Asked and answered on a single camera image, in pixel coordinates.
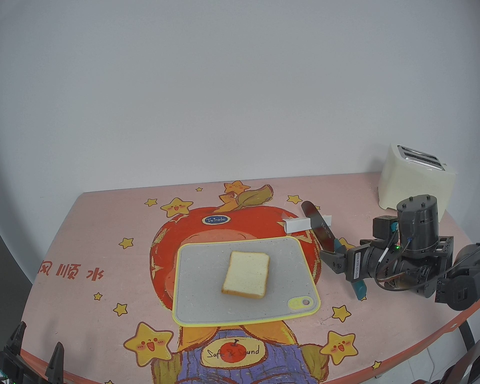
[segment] small apple logo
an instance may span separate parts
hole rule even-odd
[[[220,347],[220,357],[227,363],[242,361],[246,355],[247,349],[242,344],[238,344],[237,339],[233,343],[225,343]]]

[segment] table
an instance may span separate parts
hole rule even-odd
[[[171,316],[181,245],[285,236],[282,219],[303,216],[304,200],[332,215],[337,237],[358,245],[371,238],[374,217],[394,213],[378,206],[378,179],[367,173],[82,194],[28,298],[23,358],[44,372],[62,342],[67,383],[361,383],[391,369],[480,304],[455,312],[433,297],[381,290],[371,279],[358,301],[343,276],[322,268],[311,230],[292,236],[322,300],[315,315],[230,328],[181,328]],[[469,243],[448,213],[440,235],[454,235],[454,255]],[[225,361],[218,349],[229,337],[254,353]]]

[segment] teal knife handle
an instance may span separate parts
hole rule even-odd
[[[359,280],[355,283],[351,283],[352,288],[355,291],[355,295],[357,295],[357,299],[361,301],[365,296],[367,296],[367,286],[363,280]]]
[[[335,239],[334,242],[335,252],[342,246],[338,239]],[[362,300],[365,296],[367,296],[367,286],[363,280],[356,281],[355,283],[351,283],[352,288],[355,291],[355,295],[357,295],[358,300]]]

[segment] cartoon girl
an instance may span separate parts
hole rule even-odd
[[[222,210],[230,220],[208,225],[218,208],[177,215],[158,231],[150,251],[151,277],[163,305],[171,310],[176,256],[187,243],[251,240],[285,236],[282,219],[296,217],[271,206]],[[294,233],[303,248],[315,283],[320,277],[320,246],[311,230]],[[152,361],[154,384],[317,384],[328,377],[329,356],[322,346],[298,345],[283,321],[227,327],[180,327],[178,350],[171,360]]]

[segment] apple illustration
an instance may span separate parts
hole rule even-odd
[[[297,217],[284,209],[254,206],[215,213],[216,207],[192,209],[188,215],[175,215],[155,235],[150,249],[150,276],[165,307],[172,309],[177,251],[183,244],[238,241],[285,236],[283,218]],[[292,234],[300,241],[315,283],[320,277],[320,244],[306,231]]]
[[[238,344],[237,339],[233,343],[225,343],[220,347],[220,357],[227,363],[242,361],[246,355],[247,349],[242,344]]]

